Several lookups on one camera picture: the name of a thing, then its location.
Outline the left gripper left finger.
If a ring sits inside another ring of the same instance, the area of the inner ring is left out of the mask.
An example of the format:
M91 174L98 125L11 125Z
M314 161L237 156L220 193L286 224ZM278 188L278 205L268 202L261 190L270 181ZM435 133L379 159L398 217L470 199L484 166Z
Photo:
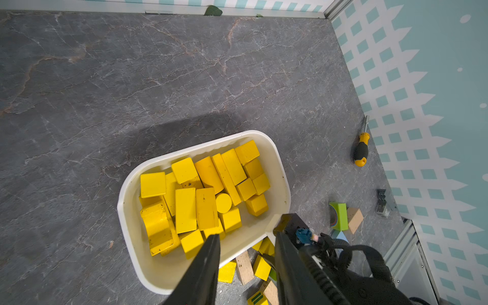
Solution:
M220 237L210 235L163 304L215 304L220 256Z

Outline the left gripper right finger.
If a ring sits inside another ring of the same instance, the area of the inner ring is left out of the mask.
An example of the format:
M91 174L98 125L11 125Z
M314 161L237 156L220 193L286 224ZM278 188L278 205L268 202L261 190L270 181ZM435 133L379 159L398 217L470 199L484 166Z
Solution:
M280 304L349 304L347 298L285 233L276 234L275 268Z

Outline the large yellow front block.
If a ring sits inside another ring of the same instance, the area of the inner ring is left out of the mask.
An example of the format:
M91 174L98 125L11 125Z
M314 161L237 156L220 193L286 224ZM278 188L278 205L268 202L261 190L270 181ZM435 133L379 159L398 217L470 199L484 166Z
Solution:
M177 189L175 191L175 203L175 226L177 234L196 230L196 189Z

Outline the thin yellow stick block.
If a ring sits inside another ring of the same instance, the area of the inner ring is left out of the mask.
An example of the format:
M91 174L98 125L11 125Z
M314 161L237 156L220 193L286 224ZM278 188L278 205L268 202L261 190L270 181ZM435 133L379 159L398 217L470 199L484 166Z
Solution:
M240 195L238 194L238 191L231 179L230 172L228 171L221 154L216 154L211 157L216 169L217 173L219 174L219 177L223 183L224 189L227 194L230 195L231 201L233 202L234 206L238 206L242 200L240 198Z

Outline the small yellow cube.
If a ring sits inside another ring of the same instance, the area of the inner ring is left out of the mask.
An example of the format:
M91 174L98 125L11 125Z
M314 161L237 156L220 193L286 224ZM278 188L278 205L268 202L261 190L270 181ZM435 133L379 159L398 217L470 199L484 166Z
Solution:
M250 163L252 160L260 156L260 152L254 140L236 147L235 152L242 166Z

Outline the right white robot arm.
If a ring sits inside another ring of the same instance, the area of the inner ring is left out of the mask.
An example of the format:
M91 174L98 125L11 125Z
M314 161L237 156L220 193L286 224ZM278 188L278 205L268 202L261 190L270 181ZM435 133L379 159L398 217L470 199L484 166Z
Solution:
M426 304L395 287L370 246L314 235L295 213L283 214L273 234L280 304Z

